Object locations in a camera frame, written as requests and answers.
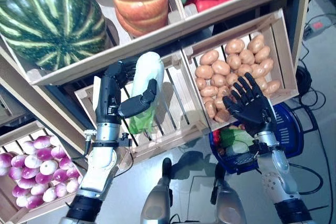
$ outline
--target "robot leg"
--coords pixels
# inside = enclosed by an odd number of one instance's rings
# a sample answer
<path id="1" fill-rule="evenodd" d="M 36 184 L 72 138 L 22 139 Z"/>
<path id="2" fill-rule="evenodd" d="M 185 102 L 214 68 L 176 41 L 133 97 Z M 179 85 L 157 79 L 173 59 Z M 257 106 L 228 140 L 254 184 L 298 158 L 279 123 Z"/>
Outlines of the robot leg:
<path id="1" fill-rule="evenodd" d="M 162 178 L 149 193 L 142 208 L 140 224 L 169 224 L 173 194 L 169 189 L 172 162 L 165 158 L 162 163 Z"/>

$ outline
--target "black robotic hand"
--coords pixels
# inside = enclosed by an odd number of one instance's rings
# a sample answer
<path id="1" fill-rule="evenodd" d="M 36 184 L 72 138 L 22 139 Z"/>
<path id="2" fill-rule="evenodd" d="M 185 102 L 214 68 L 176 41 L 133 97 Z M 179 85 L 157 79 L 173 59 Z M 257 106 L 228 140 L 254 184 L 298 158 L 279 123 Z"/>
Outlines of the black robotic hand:
<path id="1" fill-rule="evenodd" d="M 276 119 L 271 104 L 263 95 L 252 75 L 246 73 L 245 77 L 251 87 L 243 77 L 239 77 L 238 81 L 242 86 L 237 82 L 233 86 L 240 95 L 234 90 L 231 91 L 237 102 L 229 97 L 223 97 L 226 109 L 245 125 L 247 133 L 252 137 L 262 131 L 274 132 L 276 130 Z"/>

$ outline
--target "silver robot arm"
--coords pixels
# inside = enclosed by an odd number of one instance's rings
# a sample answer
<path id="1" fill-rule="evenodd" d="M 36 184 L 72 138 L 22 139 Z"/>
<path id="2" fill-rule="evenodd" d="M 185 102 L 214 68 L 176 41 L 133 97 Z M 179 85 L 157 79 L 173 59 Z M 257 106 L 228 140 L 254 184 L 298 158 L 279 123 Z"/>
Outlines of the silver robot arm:
<path id="1" fill-rule="evenodd" d="M 283 150 L 279 149 L 273 132 L 260 132 L 255 140 L 264 144 L 265 153 L 258 155 L 258 165 L 262 172 L 262 184 L 277 209 L 282 223 L 314 224 L 300 194 L 297 184 L 290 174 L 289 163 Z"/>
<path id="2" fill-rule="evenodd" d="M 136 61 L 128 65 L 118 62 L 111 65 L 101 79 L 95 77 L 92 104 L 96 112 L 97 131 L 86 131 L 85 155 L 90 149 L 92 136 L 96 136 L 96 139 L 88 157 L 88 171 L 60 224 L 95 222 L 118 170 L 116 164 L 120 157 L 115 149 L 131 145 L 128 133 L 123 133 L 122 138 L 119 138 L 121 120 L 147 110 L 155 99 L 157 83 L 152 79 L 142 95 L 121 102 L 120 89 L 133 79 L 135 64 Z"/>

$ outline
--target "orange pumpkin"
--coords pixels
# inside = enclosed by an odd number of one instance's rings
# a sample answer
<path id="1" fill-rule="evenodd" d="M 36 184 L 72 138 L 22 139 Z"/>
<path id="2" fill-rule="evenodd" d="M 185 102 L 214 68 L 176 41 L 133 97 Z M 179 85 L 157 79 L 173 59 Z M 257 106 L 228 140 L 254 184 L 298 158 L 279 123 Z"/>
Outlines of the orange pumpkin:
<path id="1" fill-rule="evenodd" d="M 168 0 L 113 0 L 121 26 L 139 37 L 166 25 Z"/>

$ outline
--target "potato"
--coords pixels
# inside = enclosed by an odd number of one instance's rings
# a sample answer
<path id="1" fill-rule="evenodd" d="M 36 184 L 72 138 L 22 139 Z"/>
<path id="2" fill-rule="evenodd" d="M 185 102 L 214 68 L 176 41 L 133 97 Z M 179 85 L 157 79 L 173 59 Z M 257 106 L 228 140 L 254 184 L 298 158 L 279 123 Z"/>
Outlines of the potato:
<path id="1" fill-rule="evenodd" d="M 225 77 L 221 74 L 214 74 L 211 78 L 210 85 L 215 87 L 222 87 L 226 84 Z"/>
<path id="2" fill-rule="evenodd" d="M 265 73 L 264 73 L 264 76 L 265 76 L 272 71 L 274 61 L 272 59 L 266 59 L 266 60 L 263 60 L 259 65 L 265 70 Z"/>
<path id="3" fill-rule="evenodd" d="M 256 53 L 255 59 L 256 63 L 261 63 L 263 60 L 266 60 L 269 56 L 271 49 L 269 46 L 264 46 L 259 52 Z"/>
<path id="4" fill-rule="evenodd" d="M 214 101 L 211 97 L 202 97 L 203 104 L 205 104 L 208 101 Z"/>
<path id="5" fill-rule="evenodd" d="M 216 60 L 212 63 L 211 67 L 215 73 L 219 73 L 222 76 L 226 76 L 230 73 L 230 66 L 222 60 Z"/>
<path id="6" fill-rule="evenodd" d="M 224 102 L 223 102 L 223 97 L 216 98 L 215 99 L 215 105 L 216 105 L 216 108 L 219 109 L 219 110 L 225 109 L 225 105 L 224 105 Z"/>
<path id="7" fill-rule="evenodd" d="M 203 97 L 213 97 L 218 94 L 218 87 L 207 86 L 200 91 L 201 96 Z"/>
<path id="8" fill-rule="evenodd" d="M 231 54 L 227 57 L 226 62 L 229 64 L 229 66 L 233 69 L 233 70 L 237 70 L 240 65 L 242 64 L 241 59 L 239 57 L 239 55 L 237 54 Z"/>
<path id="9" fill-rule="evenodd" d="M 264 47 L 264 45 L 264 36 L 259 34 L 249 42 L 247 49 L 256 54 Z"/>
<path id="10" fill-rule="evenodd" d="M 230 89 L 227 86 L 222 86 L 218 89 L 217 98 L 222 98 L 230 95 Z"/>
<path id="11" fill-rule="evenodd" d="M 256 79 L 256 83 L 259 85 L 260 89 L 262 91 L 264 91 L 265 89 L 267 89 L 267 81 L 265 79 L 265 77 L 259 77 Z"/>
<path id="12" fill-rule="evenodd" d="M 219 57 L 219 53 L 217 50 L 211 50 L 209 52 L 206 52 L 202 55 L 200 59 L 200 65 L 211 65 L 214 63 Z"/>
<path id="13" fill-rule="evenodd" d="M 280 81 L 270 81 L 267 83 L 267 88 L 264 90 L 265 95 L 270 95 L 280 88 Z"/>
<path id="14" fill-rule="evenodd" d="M 232 86 L 233 83 L 238 81 L 238 75 L 236 75 L 235 73 L 229 73 L 226 76 L 226 82 L 229 86 Z"/>
<path id="15" fill-rule="evenodd" d="M 206 112 L 208 113 L 208 116 L 212 119 L 215 117 L 217 110 L 214 101 L 208 101 L 205 103 L 205 109 Z"/>
<path id="16" fill-rule="evenodd" d="M 252 65 L 254 63 L 254 55 L 248 49 L 244 49 L 243 51 L 241 51 L 239 57 L 242 60 L 242 64 Z"/>
<path id="17" fill-rule="evenodd" d="M 253 69 L 250 65 L 248 64 L 242 64 L 240 68 L 238 68 L 237 70 L 237 74 L 239 76 L 244 76 L 245 73 L 252 73 L 253 72 Z"/>
<path id="18" fill-rule="evenodd" d="M 229 121 L 230 113 L 227 110 L 219 110 L 215 115 L 214 120 L 218 123 L 224 123 Z"/>
<path id="19" fill-rule="evenodd" d="M 196 78 L 196 85 L 198 90 L 202 90 L 206 87 L 206 81 L 203 78 Z"/>
<path id="20" fill-rule="evenodd" d="M 259 64 L 253 64 L 253 65 L 251 65 L 251 67 L 252 67 L 252 70 L 253 70 L 252 73 L 251 73 L 253 78 L 259 78 L 259 77 L 264 76 L 265 70 Z"/>
<path id="21" fill-rule="evenodd" d="M 198 66 L 196 68 L 195 74 L 199 78 L 208 80 L 211 79 L 211 77 L 214 75 L 214 70 L 208 65 Z"/>
<path id="22" fill-rule="evenodd" d="M 233 39 L 225 46 L 225 52 L 230 54 L 238 54 L 245 48 L 245 43 L 241 39 Z"/>

